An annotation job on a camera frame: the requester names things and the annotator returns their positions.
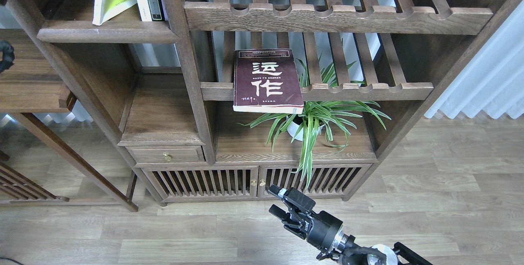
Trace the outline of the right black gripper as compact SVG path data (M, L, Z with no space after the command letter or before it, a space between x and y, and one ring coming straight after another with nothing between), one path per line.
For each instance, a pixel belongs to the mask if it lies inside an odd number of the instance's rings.
M313 199L295 188L286 190L277 185L271 185L268 193L288 207L289 212L277 205L268 210L283 223L285 229L324 253L332 252L339 246L343 236L342 221L325 211L315 213L313 207L316 202Z

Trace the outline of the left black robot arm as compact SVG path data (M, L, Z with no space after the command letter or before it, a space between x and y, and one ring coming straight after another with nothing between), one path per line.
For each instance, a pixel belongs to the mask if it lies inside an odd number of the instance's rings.
M7 1L8 0L1 0L1 5L5 6L7 4ZM10 67L13 65L15 54L14 47L5 39L1 39L0 48L2 53L2 59L0 62L0 72L3 73L4 71L10 69Z

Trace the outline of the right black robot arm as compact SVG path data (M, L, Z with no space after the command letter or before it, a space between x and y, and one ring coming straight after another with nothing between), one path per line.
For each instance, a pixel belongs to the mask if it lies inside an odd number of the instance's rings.
M400 265L403 257L408 265L429 265L430 262L400 242L393 248L377 244L362 247L353 235L343 233L343 222L326 211L315 213L316 202L292 187L289 190L271 185L268 192L282 200L288 212L272 205L269 212L279 218L286 230L320 250L318 260L331 259L339 265Z

